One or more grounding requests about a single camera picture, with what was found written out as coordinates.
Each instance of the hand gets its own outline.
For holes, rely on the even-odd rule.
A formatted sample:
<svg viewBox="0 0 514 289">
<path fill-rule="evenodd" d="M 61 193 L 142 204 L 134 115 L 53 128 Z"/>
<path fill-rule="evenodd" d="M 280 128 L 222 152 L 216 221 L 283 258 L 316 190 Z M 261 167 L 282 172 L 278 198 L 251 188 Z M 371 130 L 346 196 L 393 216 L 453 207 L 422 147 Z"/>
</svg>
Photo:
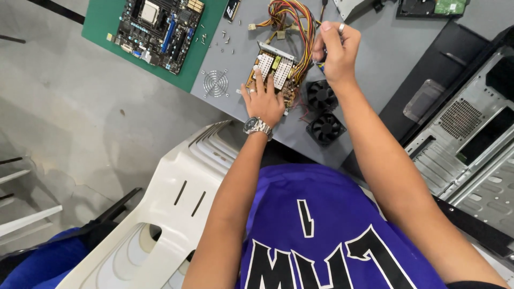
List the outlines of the hand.
<svg viewBox="0 0 514 289">
<path fill-rule="evenodd" d="M 314 44 L 314 60 L 323 58 L 323 45 L 326 45 L 325 76 L 332 88 L 341 85 L 357 85 L 355 80 L 355 59 L 359 50 L 360 32 L 345 25 L 339 34 L 339 22 L 324 21 L 321 35 Z"/>
<path fill-rule="evenodd" d="M 255 76 L 256 81 L 253 81 L 250 86 L 252 91 L 250 94 L 246 91 L 246 86 L 241 84 L 241 94 L 245 99 L 246 110 L 250 117 L 260 117 L 263 122 L 273 129 L 284 115 L 284 97 L 282 93 L 275 95 L 273 75 L 268 77 L 267 92 L 264 91 L 264 81 L 260 69 L 255 70 Z"/>
</svg>

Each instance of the motherboard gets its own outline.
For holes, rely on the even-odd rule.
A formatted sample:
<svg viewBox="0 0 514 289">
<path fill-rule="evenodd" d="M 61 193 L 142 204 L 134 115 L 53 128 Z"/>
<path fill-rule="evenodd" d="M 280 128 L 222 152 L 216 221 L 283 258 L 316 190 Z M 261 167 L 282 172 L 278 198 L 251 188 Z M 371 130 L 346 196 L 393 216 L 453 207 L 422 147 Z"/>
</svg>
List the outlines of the motherboard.
<svg viewBox="0 0 514 289">
<path fill-rule="evenodd" d="M 108 34 L 107 39 L 177 75 L 203 11 L 199 0 L 127 0 L 117 35 Z"/>
<path fill-rule="evenodd" d="M 267 87 L 269 75 L 273 75 L 273 85 L 275 93 L 282 92 L 287 115 L 296 99 L 296 94 L 301 83 L 296 83 L 291 77 L 292 72 L 298 65 L 296 57 L 280 51 L 266 43 L 258 41 L 259 55 L 255 60 L 250 76 L 246 82 L 246 87 L 250 88 L 252 82 L 255 82 L 255 70 L 259 68 L 262 72 L 264 87 Z"/>
</svg>

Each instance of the wristwatch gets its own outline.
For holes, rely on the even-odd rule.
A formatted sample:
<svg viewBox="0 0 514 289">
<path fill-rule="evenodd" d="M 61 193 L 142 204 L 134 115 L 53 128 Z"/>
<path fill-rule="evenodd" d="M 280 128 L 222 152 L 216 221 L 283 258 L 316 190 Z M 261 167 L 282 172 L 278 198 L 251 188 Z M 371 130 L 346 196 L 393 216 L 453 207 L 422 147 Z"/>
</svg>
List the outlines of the wristwatch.
<svg viewBox="0 0 514 289">
<path fill-rule="evenodd" d="M 268 141 L 273 138 L 273 132 L 269 125 L 262 121 L 259 117 L 250 117 L 243 126 L 243 131 L 247 134 L 254 132 L 263 132 L 268 135 Z"/>
</svg>

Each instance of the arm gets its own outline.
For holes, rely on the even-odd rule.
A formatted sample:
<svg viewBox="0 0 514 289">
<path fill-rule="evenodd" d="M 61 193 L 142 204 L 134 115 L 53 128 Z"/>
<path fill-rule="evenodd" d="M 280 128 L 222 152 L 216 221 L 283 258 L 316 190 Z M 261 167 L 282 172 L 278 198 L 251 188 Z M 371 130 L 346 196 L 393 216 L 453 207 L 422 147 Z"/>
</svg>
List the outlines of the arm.
<svg viewBox="0 0 514 289">
<path fill-rule="evenodd" d="M 284 114 L 284 99 L 275 96 L 273 78 L 268 80 L 268 92 L 260 70 L 256 70 L 256 88 L 241 92 L 250 117 L 258 116 L 273 128 Z M 219 186 L 212 203 L 204 232 L 182 285 L 188 288 L 234 288 L 239 273 L 241 246 L 250 211 L 264 147 L 268 136 L 256 132 L 248 136 L 243 148 Z"/>
<path fill-rule="evenodd" d="M 327 47 L 325 74 L 344 113 L 359 167 L 385 217 L 423 253 L 445 283 L 482 281 L 508 287 L 439 210 L 412 160 L 373 111 L 355 80 L 360 33 L 324 22 L 315 58 Z"/>
</svg>

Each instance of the black cooling fan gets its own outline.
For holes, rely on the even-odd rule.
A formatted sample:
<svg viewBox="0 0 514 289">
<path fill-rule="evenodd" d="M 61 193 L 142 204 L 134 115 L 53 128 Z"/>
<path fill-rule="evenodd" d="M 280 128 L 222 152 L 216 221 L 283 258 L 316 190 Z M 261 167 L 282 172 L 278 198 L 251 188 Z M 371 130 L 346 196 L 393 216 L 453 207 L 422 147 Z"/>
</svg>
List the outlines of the black cooling fan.
<svg viewBox="0 0 514 289">
<path fill-rule="evenodd" d="M 329 112 L 333 111 L 339 104 L 336 94 L 326 80 L 307 85 L 306 102 L 311 110 Z"/>
<path fill-rule="evenodd" d="M 331 113 L 321 114 L 307 126 L 309 135 L 322 147 L 327 147 L 346 131 L 344 125 Z"/>
</svg>

